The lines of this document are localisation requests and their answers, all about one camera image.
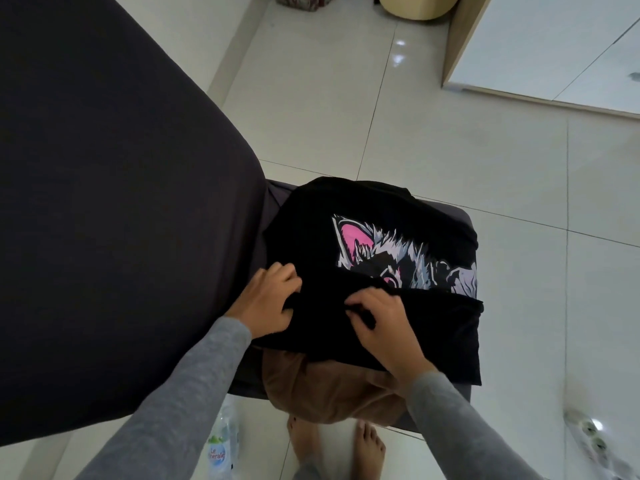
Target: pink cat ear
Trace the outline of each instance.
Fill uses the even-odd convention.
[[[352,262],[355,261],[356,256],[356,241],[361,246],[368,248],[373,247],[373,240],[361,228],[353,224],[343,224],[340,226],[340,234],[344,241],[347,250],[349,251],[349,258]]]

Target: cat illustration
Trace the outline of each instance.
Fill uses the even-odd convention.
[[[379,276],[395,288],[435,287],[476,297],[476,263],[471,268],[451,268],[446,261],[428,256],[427,244],[404,239],[397,231],[385,232],[336,214],[332,221],[340,247],[338,267]]]

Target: gray long sleeve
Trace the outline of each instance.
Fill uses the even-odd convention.
[[[541,480],[439,372],[412,385],[407,406],[447,480]]]
[[[219,318],[77,480],[189,480],[251,332]]]

